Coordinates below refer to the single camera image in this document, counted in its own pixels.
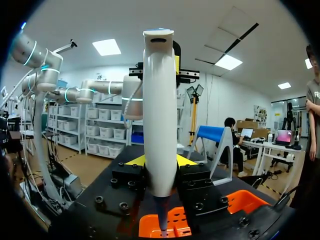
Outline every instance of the laptop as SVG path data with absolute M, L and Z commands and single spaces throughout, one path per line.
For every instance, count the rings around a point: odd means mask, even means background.
M 290 130 L 278 130 L 275 142 L 275 145 L 289 146 L 291 142 L 292 131 Z
M 253 132 L 254 132 L 253 129 L 244 128 L 242 129 L 240 136 L 243 137 L 244 141 L 251 141 L 251 136 Z

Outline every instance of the man in gray shirt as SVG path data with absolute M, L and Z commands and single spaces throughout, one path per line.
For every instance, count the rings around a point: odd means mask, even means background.
M 296 191 L 291 207 L 298 208 L 303 203 L 304 195 L 317 171 L 320 171 L 320 72 L 319 65 L 310 45 L 306 47 L 314 71 L 314 79 L 306 85 L 306 109 L 309 112 L 310 133 L 306 146 L 303 169 L 299 180 L 300 188 Z

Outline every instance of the poster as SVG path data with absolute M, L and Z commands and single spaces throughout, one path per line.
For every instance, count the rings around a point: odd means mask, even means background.
M 267 126 L 267 110 L 265 107 L 254 105 L 254 121 L 258 122 L 259 128 Z

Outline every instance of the monitor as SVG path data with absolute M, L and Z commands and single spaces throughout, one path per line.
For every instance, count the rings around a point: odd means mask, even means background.
M 291 142 L 292 132 L 290 130 L 279 130 L 275 142 L 277 144 L 289 145 Z
M 254 132 L 253 129 L 244 128 L 244 129 L 242 129 L 240 136 L 246 137 L 246 138 L 251 138 L 253 132 Z

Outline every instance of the ceiling light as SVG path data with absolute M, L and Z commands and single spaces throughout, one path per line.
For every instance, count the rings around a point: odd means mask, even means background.
M 27 24 L 26 22 L 24 22 L 24 23 L 22 24 L 22 26 L 21 26 L 21 29 L 22 29 L 22 30 L 25 28 L 26 24 Z
M 305 65 L 306 65 L 306 68 L 307 68 L 307 69 L 311 69 L 311 68 L 312 68 L 312 65 L 311 65 L 311 62 L 310 62 L 310 59 L 309 59 L 309 58 L 307 58 L 307 59 L 305 60 Z
M 291 85 L 290 85 L 290 83 L 285 82 L 285 83 L 279 84 L 278 87 L 280 89 L 288 89 L 288 88 L 291 88 Z
M 232 69 L 238 67 L 240 64 L 242 64 L 242 61 L 232 56 L 224 55 L 219 61 L 216 62 L 215 65 L 231 71 Z
M 121 54 L 117 42 L 114 39 L 95 41 L 92 44 L 101 56 Z

